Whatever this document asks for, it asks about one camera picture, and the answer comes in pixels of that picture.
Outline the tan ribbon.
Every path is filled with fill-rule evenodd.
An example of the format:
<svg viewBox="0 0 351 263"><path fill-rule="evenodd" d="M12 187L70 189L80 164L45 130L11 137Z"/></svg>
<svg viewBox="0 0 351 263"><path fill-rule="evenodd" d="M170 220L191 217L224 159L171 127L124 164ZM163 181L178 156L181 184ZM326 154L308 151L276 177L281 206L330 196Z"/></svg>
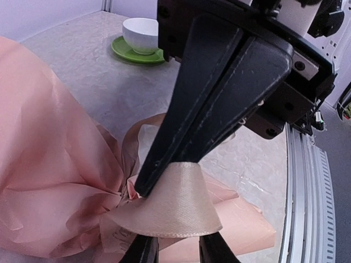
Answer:
<svg viewBox="0 0 351 263"><path fill-rule="evenodd" d="M139 131L145 124L158 127L163 119L163 114L143 119L125 135L122 164L127 185L119 205L101 217L102 234L124 229L143 236L189 238L222 229L216 208L239 195L204 174L197 163L169 164L147 198L138 197L132 186L131 180L140 177Z"/></svg>

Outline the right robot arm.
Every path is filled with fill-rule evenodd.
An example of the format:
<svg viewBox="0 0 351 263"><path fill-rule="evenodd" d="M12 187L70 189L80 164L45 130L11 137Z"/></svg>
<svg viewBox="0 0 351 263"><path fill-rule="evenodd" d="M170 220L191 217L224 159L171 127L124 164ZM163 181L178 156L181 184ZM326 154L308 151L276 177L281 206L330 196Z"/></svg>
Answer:
<svg viewBox="0 0 351 263"><path fill-rule="evenodd" d="M335 66L310 44L336 33L341 1L158 1L158 45L180 59L168 111L135 188L148 196L170 163L197 163L240 127L270 140L310 134Z"/></svg>

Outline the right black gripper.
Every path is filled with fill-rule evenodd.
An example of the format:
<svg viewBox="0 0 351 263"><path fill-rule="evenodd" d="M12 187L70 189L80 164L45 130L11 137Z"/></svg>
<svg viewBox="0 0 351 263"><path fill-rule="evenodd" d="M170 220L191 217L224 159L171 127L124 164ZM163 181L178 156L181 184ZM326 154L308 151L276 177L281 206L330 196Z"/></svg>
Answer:
<svg viewBox="0 0 351 263"><path fill-rule="evenodd" d="M285 123L312 132L318 101L333 90L336 73L321 51L278 21L282 5L158 1L158 45L181 66L135 184L142 197L174 155L174 162L197 163L244 120L265 139Z"/></svg>

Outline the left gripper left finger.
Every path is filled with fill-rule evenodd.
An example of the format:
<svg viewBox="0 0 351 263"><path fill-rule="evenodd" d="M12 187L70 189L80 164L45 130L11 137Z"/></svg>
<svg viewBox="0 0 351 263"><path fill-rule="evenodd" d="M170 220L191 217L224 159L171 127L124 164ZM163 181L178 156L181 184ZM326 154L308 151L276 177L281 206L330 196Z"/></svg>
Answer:
<svg viewBox="0 0 351 263"><path fill-rule="evenodd" d="M158 263L158 253L156 237L137 235L120 263Z"/></svg>

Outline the pink wrapping paper sheet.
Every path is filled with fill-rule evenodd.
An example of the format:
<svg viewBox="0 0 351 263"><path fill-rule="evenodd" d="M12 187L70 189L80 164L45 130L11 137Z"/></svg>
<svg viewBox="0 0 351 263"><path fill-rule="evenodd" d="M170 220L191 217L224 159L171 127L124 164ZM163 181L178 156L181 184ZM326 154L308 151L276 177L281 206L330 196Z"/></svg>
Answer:
<svg viewBox="0 0 351 263"><path fill-rule="evenodd" d="M138 234L102 234L100 219L126 185L122 146L48 65L1 38L1 247L62 258L98 244L97 262L120 262ZM273 227L240 196L216 210L233 253L274 246ZM200 236L157 239L159 262L200 261Z"/></svg>

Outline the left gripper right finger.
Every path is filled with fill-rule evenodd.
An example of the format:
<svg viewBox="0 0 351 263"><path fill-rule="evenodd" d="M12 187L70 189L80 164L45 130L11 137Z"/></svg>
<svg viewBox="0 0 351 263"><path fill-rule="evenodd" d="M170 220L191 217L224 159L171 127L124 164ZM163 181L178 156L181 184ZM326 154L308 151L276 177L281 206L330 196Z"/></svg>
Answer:
<svg viewBox="0 0 351 263"><path fill-rule="evenodd" d="M219 232L200 236L200 263L240 263Z"/></svg>

